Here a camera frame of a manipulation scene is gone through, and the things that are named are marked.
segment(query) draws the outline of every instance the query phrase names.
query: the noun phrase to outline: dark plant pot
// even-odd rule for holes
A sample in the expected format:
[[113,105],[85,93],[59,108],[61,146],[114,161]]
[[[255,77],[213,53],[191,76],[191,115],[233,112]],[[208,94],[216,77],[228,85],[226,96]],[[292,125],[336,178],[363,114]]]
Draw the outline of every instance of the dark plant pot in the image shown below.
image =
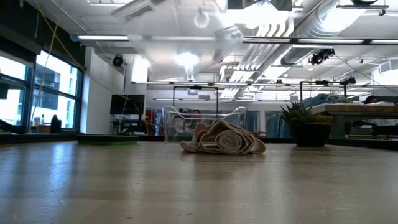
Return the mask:
[[291,126],[290,133],[296,145],[301,147],[323,147],[329,140],[330,124],[301,124]]

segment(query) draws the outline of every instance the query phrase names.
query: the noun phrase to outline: monitor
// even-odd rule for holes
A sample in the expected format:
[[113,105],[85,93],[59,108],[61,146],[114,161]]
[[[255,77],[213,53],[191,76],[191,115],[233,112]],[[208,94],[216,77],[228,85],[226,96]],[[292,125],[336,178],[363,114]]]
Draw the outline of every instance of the monitor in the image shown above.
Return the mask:
[[112,95],[110,114],[125,114],[125,115],[144,114],[145,95],[123,95],[123,96]]

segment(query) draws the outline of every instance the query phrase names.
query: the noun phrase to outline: wooden table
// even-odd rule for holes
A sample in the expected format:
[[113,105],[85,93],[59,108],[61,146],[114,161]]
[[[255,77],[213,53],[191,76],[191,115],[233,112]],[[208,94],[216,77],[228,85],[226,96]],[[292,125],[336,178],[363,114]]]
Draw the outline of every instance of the wooden table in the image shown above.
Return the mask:
[[398,106],[355,104],[322,104],[312,108],[313,113],[328,113],[333,117],[331,136],[345,138],[345,122],[362,119],[397,119]]
[[178,144],[0,146],[0,223],[398,223],[398,153],[268,144],[262,155]]

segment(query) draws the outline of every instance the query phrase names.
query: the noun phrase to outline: folded cloth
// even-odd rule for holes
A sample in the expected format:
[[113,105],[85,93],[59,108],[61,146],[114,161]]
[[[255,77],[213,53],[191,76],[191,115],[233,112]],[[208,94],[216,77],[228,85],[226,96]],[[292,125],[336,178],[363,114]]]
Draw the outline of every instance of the folded cloth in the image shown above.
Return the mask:
[[234,124],[219,120],[209,126],[198,123],[192,142],[180,142],[185,152],[210,154],[263,154],[266,146],[253,134]]

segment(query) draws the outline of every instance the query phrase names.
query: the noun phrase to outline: potted plant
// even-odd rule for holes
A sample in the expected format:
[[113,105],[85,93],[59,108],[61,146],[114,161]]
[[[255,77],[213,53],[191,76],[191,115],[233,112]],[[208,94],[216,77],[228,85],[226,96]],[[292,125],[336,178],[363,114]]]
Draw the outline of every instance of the potted plant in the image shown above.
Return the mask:
[[282,108],[278,116],[290,126],[292,139],[298,146],[323,147],[331,133],[331,116],[312,114],[312,108],[302,103],[292,102],[287,109]]

